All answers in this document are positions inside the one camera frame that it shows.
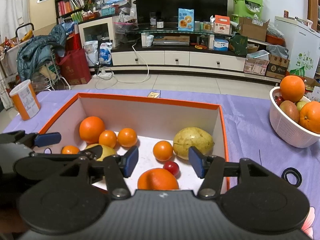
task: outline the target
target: table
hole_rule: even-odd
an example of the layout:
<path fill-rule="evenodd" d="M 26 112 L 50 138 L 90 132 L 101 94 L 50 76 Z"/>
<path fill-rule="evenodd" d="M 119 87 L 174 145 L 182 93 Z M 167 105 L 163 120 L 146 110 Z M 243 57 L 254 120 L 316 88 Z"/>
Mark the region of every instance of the table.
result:
<path fill-rule="evenodd" d="M 320 239 L 320 142 L 299 149 L 284 142 L 274 132 L 269 121 L 270 101 L 231 95 L 217 95 L 196 92 L 152 90 L 161 93 L 161 98 L 180 99 L 222 105 L 226 127 L 229 161 L 238 162 L 247 157 L 272 171 L 278 176 L 288 168 L 296 168 L 302 174 L 299 187 L 314 207 L 313 237 Z M 22 121 L 17 115 L 4 132 L 25 130 L 39 131 L 53 114 L 78 92 L 108 93 L 119 95 L 147 96 L 151 90 L 62 90 L 44 91 L 38 94 L 41 110 L 32 119 Z"/>

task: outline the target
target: white curtain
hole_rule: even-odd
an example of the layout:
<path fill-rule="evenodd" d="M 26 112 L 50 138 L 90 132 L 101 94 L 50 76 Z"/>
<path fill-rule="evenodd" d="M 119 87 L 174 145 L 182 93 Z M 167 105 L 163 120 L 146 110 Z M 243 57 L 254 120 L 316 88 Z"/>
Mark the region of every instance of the white curtain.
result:
<path fill-rule="evenodd" d="M 0 41 L 4 42 L 5 37 L 15 37 L 16 29 L 29 23 L 28 0 L 0 0 Z M 24 27 L 18 30 L 18 38 L 21 39 L 29 30 Z M 4 79 L 4 73 L 0 69 L 0 99 L 5 109 L 13 107 L 12 101 L 5 88 L 8 85 Z"/>

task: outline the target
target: white drawer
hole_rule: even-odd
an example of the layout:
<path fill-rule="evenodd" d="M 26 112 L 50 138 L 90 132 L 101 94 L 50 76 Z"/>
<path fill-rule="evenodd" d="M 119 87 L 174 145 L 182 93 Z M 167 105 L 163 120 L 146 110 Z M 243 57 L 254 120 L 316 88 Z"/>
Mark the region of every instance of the white drawer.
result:
<path fill-rule="evenodd" d="M 165 65 L 189 65 L 190 52 L 189 51 L 165 51 L 164 64 Z"/>
<path fill-rule="evenodd" d="M 190 66 L 243 71 L 245 58 L 213 53 L 190 52 Z"/>
<path fill-rule="evenodd" d="M 112 63 L 114 66 L 119 65 L 164 65 L 164 51 L 134 51 L 111 52 Z"/>

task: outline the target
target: orange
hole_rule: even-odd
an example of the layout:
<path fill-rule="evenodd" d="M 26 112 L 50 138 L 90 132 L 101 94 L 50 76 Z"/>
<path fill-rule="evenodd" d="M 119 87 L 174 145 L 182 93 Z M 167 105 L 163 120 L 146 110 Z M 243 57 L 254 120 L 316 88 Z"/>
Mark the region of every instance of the orange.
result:
<path fill-rule="evenodd" d="M 89 144 L 98 143 L 99 136 L 105 129 L 104 122 L 100 118 L 87 117 L 80 124 L 80 138 Z"/>
<path fill-rule="evenodd" d="M 77 154 L 78 152 L 80 152 L 79 148 L 73 145 L 67 145 L 61 151 L 62 154 Z"/>
<path fill-rule="evenodd" d="M 118 142 L 123 147 L 132 147 L 137 141 L 137 133 L 131 128 L 124 128 L 118 133 Z"/>
<path fill-rule="evenodd" d="M 99 144 L 114 148 L 117 143 L 117 136 L 115 132 L 110 130 L 105 130 L 99 136 Z"/>
<path fill-rule="evenodd" d="M 162 168 L 148 170 L 138 179 L 138 189 L 174 190 L 179 189 L 178 181 L 169 171 Z"/>
<path fill-rule="evenodd" d="M 160 141 L 153 147 L 153 155 L 158 161 L 166 162 L 173 155 L 172 145 L 167 141 Z"/>
<path fill-rule="evenodd" d="M 306 103 L 299 115 L 299 124 L 314 133 L 320 134 L 320 103 L 311 101 Z"/>
<path fill-rule="evenodd" d="M 280 92 L 284 100 L 296 103 L 301 100 L 304 91 L 304 82 L 298 76 L 285 76 L 280 82 Z"/>

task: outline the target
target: flower pattern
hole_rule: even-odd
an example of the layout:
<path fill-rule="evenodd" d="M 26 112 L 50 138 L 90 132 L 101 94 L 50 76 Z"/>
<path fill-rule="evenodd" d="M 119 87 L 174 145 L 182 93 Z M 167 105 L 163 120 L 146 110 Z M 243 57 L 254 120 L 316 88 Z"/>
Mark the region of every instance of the flower pattern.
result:
<path fill-rule="evenodd" d="M 303 226 L 301 230 L 305 232 L 311 239 L 313 239 L 313 229 L 312 229 L 312 223 L 315 220 L 315 208 L 310 207 L 309 213 L 307 216 L 306 221 L 303 223 Z"/>

